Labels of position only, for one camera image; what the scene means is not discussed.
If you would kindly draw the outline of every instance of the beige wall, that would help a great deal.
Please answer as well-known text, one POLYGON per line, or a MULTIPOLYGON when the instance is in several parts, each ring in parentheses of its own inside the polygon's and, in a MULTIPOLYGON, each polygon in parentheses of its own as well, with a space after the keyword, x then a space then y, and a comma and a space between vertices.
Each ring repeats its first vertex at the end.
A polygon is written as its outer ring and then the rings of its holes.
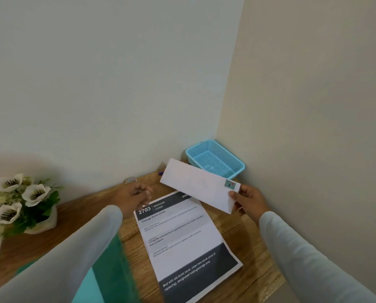
POLYGON ((217 140, 376 293, 376 0, 245 0, 217 140))
POLYGON ((63 199, 214 138, 244 0, 0 0, 0 176, 63 199))

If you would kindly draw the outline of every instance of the wooden tabletop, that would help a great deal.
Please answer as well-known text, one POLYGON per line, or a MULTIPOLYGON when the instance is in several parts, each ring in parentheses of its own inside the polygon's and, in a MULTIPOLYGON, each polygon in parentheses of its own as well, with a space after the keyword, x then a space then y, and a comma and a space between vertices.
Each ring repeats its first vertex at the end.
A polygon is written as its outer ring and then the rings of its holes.
MULTIPOLYGON (((175 191, 161 184, 160 178, 156 171, 138 178, 138 181, 153 187, 152 195, 156 199, 175 191)), ((4 239, 0 249, 0 287, 14 276, 19 267, 47 253, 98 214, 121 185, 124 184, 59 205, 54 229, 4 239)), ((259 229, 247 215, 229 215, 205 203, 202 205, 243 266, 199 302, 265 301, 284 283, 284 278, 274 266, 259 229)), ((134 217, 123 221, 119 237, 142 301, 164 302, 134 217)))

